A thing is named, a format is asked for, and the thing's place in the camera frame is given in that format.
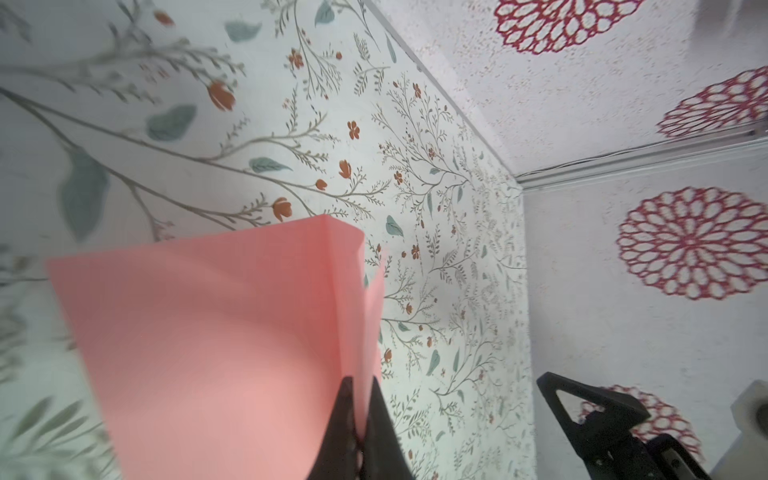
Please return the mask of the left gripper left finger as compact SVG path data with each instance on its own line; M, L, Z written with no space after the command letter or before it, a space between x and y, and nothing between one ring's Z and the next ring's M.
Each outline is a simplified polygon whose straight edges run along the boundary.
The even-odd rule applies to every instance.
M326 430L308 480L358 478L358 439L355 432L353 379L342 379Z

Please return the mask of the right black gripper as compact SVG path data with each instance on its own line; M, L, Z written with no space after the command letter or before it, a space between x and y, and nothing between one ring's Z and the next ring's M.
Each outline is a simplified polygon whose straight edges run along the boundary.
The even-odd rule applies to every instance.
M590 386L553 372L536 384L576 454L594 480L710 480L697 460L674 437L643 442L630 434L650 413L629 394ZM582 423L573 421L558 397L562 391L600 407Z

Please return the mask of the pink square paper sheet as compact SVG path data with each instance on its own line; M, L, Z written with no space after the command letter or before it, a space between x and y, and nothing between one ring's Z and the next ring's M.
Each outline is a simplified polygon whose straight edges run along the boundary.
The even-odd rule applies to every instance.
M384 282L316 216L50 260L126 479L303 479L341 381L362 433Z

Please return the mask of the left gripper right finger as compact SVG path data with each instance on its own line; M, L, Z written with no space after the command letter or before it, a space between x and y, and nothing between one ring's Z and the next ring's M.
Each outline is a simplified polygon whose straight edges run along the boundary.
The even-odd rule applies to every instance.
M413 480L377 378L373 379L365 437L361 443L363 480Z

